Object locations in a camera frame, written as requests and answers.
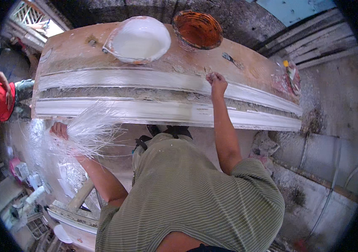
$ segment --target workbench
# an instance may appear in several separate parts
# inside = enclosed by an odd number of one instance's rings
[[[218,72],[228,81],[225,98],[236,128],[300,129],[299,97],[273,86],[275,63],[259,53],[228,39],[212,50],[186,52],[166,24],[172,41],[167,53],[147,64],[127,64],[102,52],[118,25],[96,24],[48,39],[36,73],[32,118],[74,117],[96,100],[113,100],[126,111],[120,115],[124,123],[213,127],[211,87],[205,76]],[[169,117],[159,112],[163,108],[178,112]]]

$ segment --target striped shirt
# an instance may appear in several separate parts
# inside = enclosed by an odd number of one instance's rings
[[[155,251],[173,231],[206,245],[265,251],[284,217],[284,199],[264,166],[243,159],[228,176],[186,136],[161,133],[137,148],[135,180],[120,208],[101,210],[96,251]]]

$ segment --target white bowl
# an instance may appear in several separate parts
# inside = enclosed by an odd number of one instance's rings
[[[159,59],[171,46],[171,36],[155,18],[124,20],[107,38],[103,48],[126,63],[145,64]]]

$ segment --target orange paint bucket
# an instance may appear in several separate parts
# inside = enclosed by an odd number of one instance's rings
[[[219,47],[223,40],[221,25],[206,13],[183,10],[173,18],[172,26],[180,47],[188,52]]]

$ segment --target white liquid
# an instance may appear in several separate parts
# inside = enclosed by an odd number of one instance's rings
[[[162,48],[160,41],[149,32],[122,32],[114,39],[113,46],[115,52],[125,58],[148,58]]]

